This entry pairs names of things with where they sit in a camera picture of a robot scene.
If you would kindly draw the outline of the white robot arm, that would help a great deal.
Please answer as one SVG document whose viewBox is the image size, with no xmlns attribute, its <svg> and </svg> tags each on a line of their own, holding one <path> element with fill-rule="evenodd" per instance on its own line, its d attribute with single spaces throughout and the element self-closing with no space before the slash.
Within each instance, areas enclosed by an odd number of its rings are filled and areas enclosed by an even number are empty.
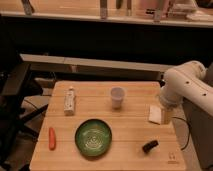
<svg viewBox="0 0 213 171">
<path fill-rule="evenodd" d="M 213 87 L 203 79 L 207 69 L 199 61 L 189 61 L 169 68 L 163 75 L 165 85 L 159 101 L 166 108 L 179 106 L 186 98 L 213 116 Z"/>
</svg>

